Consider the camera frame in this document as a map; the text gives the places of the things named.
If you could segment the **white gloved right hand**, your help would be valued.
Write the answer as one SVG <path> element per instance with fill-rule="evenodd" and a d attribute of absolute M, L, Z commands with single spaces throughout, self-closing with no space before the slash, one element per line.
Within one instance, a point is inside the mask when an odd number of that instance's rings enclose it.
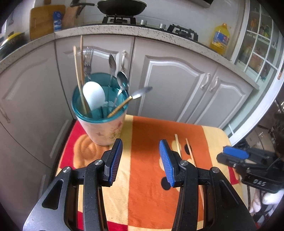
<path fill-rule="evenodd" d="M 279 190 L 277 193 L 272 194 L 269 192 L 262 192 L 259 189 L 255 189 L 255 194 L 249 209 L 250 213 L 257 213 L 260 211 L 262 205 L 271 205 L 272 208 L 268 212 L 268 215 L 271 216 L 278 204 L 280 203 L 283 197 L 283 189 Z"/>

